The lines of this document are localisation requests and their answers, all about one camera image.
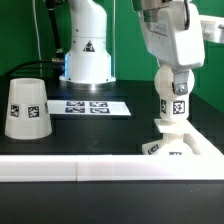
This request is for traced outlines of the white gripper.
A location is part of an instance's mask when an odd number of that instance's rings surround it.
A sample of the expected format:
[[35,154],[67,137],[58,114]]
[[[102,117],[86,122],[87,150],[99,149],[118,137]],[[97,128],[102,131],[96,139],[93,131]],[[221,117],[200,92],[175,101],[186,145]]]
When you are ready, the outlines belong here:
[[170,3],[168,7],[138,13],[143,39],[149,53],[175,69],[173,92],[187,95],[188,71],[204,63],[204,43],[198,10],[188,5],[190,24],[185,28],[186,10],[183,3]]

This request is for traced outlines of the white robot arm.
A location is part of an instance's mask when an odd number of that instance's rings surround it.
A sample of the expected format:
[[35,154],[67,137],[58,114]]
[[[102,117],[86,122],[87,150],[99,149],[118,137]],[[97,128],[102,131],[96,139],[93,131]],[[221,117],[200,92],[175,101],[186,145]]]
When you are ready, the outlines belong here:
[[[94,0],[68,0],[71,48],[59,77],[66,87],[101,88],[115,82],[106,50],[107,14]],[[200,16],[192,0],[132,0],[149,53],[174,72],[174,93],[190,91],[190,71],[203,65]]]

